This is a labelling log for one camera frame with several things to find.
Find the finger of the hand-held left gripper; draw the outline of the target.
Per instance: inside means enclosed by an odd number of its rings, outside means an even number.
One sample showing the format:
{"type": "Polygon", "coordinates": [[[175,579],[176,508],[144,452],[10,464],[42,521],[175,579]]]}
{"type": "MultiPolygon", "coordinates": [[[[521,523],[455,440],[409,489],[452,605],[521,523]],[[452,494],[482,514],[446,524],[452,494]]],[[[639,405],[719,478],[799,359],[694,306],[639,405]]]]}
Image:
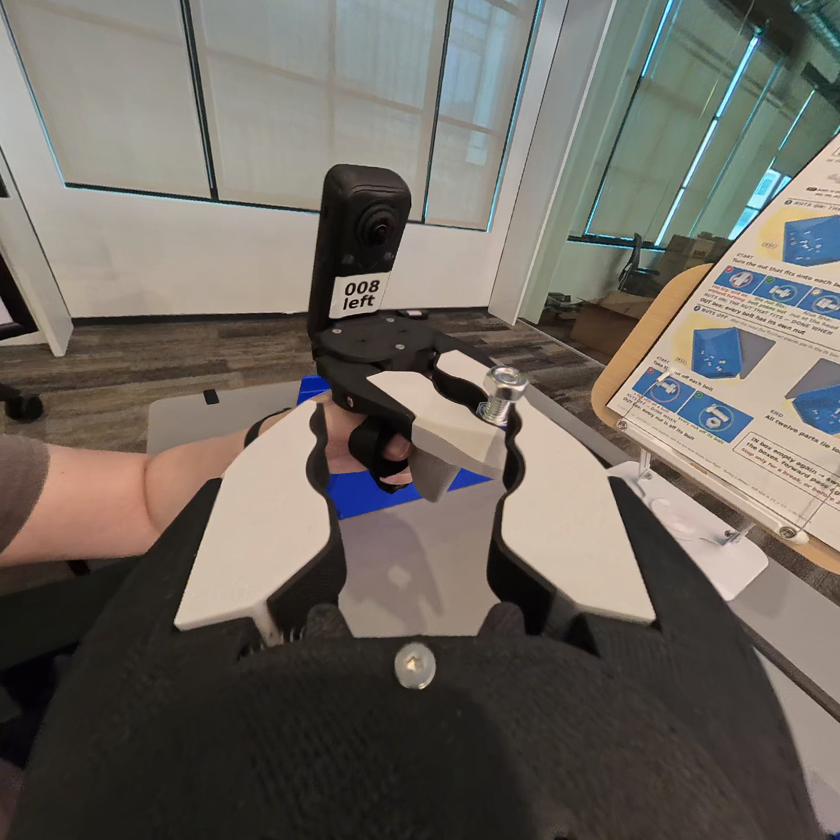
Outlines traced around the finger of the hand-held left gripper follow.
{"type": "Polygon", "coordinates": [[[366,381],[413,417],[410,434],[415,449],[408,462],[423,499],[440,501],[461,469],[492,480],[502,478],[508,458],[505,428],[450,402],[419,373],[383,371],[366,381]]]}
{"type": "Polygon", "coordinates": [[[485,379],[497,362],[466,342],[443,332],[433,333],[434,359],[430,379],[435,389],[450,402],[470,411],[488,401],[485,379]]]}

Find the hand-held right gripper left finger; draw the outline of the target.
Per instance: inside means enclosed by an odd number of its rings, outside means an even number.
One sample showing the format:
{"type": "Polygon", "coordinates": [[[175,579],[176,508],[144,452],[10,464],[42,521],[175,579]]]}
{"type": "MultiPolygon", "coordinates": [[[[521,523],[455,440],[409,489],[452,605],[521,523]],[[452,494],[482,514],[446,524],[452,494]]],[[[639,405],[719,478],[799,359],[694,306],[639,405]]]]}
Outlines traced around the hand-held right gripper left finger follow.
{"type": "Polygon", "coordinates": [[[181,631],[246,618],[262,642],[301,638],[310,610],[337,605],[346,582],[327,488],[324,405],[307,401],[227,467],[174,624],[181,631]]]}

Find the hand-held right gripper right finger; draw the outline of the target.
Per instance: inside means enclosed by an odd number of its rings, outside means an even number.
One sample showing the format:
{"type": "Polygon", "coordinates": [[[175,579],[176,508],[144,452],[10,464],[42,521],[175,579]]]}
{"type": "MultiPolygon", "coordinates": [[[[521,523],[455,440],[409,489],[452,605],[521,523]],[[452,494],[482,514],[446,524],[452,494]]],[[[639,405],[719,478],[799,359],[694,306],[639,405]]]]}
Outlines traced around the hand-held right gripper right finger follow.
{"type": "Polygon", "coordinates": [[[564,636],[579,616],[650,627],[656,613],[607,470],[537,410],[511,410],[487,561],[500,602],[531,636],[564,636]]]}

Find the silver hex nut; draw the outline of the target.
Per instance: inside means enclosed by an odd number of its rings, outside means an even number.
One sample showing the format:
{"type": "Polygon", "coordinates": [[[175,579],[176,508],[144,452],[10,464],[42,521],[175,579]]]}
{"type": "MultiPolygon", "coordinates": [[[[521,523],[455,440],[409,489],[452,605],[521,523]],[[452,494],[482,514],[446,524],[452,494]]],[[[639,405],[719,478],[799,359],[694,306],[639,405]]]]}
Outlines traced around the silver hex nut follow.
{"type": "Polygon", "coordinates": [[[528,387],[528,377],[506,365],[491,367],[484,380],[489,402],[515,403],[523,397],[528,387]]]}

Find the blue plastic bin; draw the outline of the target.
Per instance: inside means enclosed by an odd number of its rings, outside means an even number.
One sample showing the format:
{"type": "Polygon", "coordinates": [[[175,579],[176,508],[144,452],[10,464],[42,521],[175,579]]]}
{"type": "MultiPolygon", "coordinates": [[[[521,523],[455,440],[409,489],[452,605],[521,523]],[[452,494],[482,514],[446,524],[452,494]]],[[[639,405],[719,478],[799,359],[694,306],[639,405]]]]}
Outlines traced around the blue plastic bin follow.
{"type": "MultiPolygon", "coordinates": [[[[301,379],[297,404],[325,393],[329,385],[319,375],[306,375],[301,379]]],[[[467,469],[461,469],[448,491],[465,489],[488,482],[490,479],[467,469]]],[[[339,520],[355,518],[369,512],[393,508],[410,501],[421,500],[414,484],[393,493],[379,488],[366,471],[331,475],[328,495],[337,510],[339,520]]]]}

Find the person's left forearm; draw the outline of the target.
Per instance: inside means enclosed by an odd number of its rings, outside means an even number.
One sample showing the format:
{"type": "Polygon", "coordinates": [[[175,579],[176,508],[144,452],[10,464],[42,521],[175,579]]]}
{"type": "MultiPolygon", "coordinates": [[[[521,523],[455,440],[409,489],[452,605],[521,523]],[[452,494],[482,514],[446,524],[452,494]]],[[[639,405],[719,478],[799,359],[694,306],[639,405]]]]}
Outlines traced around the person's left forearm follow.
{"type": "Polygon", "coordinates": [[[49,445],[43,489],[4,556],[33,563],[141,555],[207,481],[223,475],[245,438],[241,430],[157,455],[49,445]]]}

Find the person's left hand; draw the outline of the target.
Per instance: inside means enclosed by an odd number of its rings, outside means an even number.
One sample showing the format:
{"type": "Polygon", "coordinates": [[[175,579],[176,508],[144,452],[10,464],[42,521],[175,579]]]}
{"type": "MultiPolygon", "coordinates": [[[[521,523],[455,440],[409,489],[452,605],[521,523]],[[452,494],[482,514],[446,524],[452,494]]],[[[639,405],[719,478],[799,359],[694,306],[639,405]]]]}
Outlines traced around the person's left hand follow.
{"type": "MultiPolygon", "coordinates": [[[[332,475],[344,475],[369,471],[362,463],[351,454],[350,437],[357,427],[367,419],[366,416],[349,412],[337,405],[330,392],[315,395],[309,400],[310,403],[318,403],[323,406],[323,412],[328,430],[328,443],[325,448],[325,455],[328,460],[329,472],[332,475]]],[[[267,429],[276,425],[285,415],[288,415],[294,406],[281,409],[278,412],[261,417],[257,422],[252,423],[247,429],[239,430],[234,435],[241,440],[241,447],[246,446],[246,439],[258,436],[267,429]]],[[[389,463],[399,464],[410,459],[415,447],[403,435],[394,434],[385,442],[382,456],[389,463]]]]}

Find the brown cardboard box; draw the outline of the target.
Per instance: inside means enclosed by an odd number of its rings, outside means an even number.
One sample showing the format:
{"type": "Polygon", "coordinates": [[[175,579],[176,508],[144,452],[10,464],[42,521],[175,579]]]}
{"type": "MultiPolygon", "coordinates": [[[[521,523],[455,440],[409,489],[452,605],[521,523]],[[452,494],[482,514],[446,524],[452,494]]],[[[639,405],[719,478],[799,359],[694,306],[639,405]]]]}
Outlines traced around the brown cardboard box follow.
{"type": "Polygon", "coordinates": [[[589,301],[577,314],[570,340],[593,351],[597,359],[610,360],[654,301],[619,290],[589,301]]]}
{"type": "Polygon", "coordinates": [[[733,240],[701,232],[696,237],[672,235],[655,269],[658,289],[686,270],[716,264],[725,256],[733,240]]]}

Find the white metal stand base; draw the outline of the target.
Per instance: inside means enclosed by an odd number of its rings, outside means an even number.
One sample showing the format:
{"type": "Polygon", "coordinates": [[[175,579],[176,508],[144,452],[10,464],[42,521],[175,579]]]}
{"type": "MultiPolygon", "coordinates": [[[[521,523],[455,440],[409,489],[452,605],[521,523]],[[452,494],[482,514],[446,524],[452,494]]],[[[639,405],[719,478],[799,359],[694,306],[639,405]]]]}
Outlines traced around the white metal stand base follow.
{"type": "Polygon", "coordinates": [[[628,484],[725,601],[769,567],[769,558],[757,545],[746,537],[730,541],[727,523],[652,470],[641,477],[638,463],[627,461],[607,474],[628,484]]]}

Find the large window with blinds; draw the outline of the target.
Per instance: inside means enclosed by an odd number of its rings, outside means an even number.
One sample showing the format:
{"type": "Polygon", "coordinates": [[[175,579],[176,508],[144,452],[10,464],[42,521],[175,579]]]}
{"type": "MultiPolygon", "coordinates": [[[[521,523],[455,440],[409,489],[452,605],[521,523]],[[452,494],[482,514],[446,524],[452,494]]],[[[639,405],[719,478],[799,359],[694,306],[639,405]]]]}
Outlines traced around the large window with blinds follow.
{"type": "Polygon", "coordinates": [[[539,2],[16,1],[2,15],[71,187],[316,211],[337,163],[410,219],[486,230],[539,2]]]}

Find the light wooden backing board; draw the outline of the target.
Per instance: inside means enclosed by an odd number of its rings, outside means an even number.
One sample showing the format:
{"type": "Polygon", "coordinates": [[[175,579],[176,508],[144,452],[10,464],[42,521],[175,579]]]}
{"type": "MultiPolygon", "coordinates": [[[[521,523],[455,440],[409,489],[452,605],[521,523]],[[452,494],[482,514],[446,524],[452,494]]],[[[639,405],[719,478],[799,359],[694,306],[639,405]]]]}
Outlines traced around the light wooden backing board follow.
{"type": "Polygon", "coordinates": [[[712,264],[688,269],[666,285],[594,383],[591,391],[592,409],[606,426],[622,432],[627,438],[631,438],[638,443],[639,447],[651,452],[655,459],[662,461],[669,468],[687,478],[694,486],[703,489],[728,508],[737,512],[749,525],[766,531],[813,565],[822,567],[833,574],[838,574],[839,555],[837,551],[814,537],[810,537],[804,543],[794,542],[783,537],[780,526],[770,524],[768,514],[757,512],[757,502],[749,501],[746,497],[740,496],[729,485],[721,483],[693,461],[682,455],[666,451],[663,444],[656,443],[650,436],[639,437],[627,430],[627,423],[624,419],[608,406],[620,387],[643,362],[648,352],[667,330],[676,314],[686,305],[686,301],[712,269],[712,264]]]}

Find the black mesh office chair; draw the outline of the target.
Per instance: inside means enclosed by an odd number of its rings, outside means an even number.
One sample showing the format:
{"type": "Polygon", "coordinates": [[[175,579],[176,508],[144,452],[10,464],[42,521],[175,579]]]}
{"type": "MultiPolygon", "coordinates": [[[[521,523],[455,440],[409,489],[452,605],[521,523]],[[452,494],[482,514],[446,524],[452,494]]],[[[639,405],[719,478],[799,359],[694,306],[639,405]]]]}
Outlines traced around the black mesh office chair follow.
{"type": "Polygon", "coordinates": [[[2,761],[23,769],[47,707],[82,638],[140,558],[4,594],[1,599],[2,761]]]}

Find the laminated instruction poster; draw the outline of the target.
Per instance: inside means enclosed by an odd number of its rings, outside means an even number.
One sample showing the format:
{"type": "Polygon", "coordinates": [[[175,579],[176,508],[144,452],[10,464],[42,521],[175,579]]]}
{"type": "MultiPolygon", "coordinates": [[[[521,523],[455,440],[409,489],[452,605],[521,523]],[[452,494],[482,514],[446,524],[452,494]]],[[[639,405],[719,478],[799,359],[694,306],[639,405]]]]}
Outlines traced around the laminated instruction poster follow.
{"type": "Polygon", "coordinates": [[[605,404],[789,543],[838,552],[838,135],[698,282],[605,404]]]}

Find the black rolling sign stand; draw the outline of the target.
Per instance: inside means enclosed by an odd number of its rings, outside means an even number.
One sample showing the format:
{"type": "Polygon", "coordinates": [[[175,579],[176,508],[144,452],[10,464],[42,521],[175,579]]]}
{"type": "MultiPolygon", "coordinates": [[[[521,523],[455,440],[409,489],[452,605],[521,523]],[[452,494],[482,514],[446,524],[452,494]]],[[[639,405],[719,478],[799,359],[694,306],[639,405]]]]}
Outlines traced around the black rolling sign stand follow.
{"type": "Polygon", "coordinates": [[[1,384],[1,404],[5,416],[21,424],[31,424],[44,414],[44,406],[37,394],[27,394],[4,383],[1,384]]]}

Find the teal tinted window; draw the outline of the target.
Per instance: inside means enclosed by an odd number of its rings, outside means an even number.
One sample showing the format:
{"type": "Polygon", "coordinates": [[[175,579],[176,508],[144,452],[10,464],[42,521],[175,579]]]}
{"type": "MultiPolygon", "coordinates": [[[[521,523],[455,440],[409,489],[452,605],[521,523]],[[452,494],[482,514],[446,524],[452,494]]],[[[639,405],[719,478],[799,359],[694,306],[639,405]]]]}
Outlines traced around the teal tinted window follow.
{"type": "Polygon", "coordinates": [[[733,238],[838,135],[838,2],[618,2],[570,240],[733,238]]]}

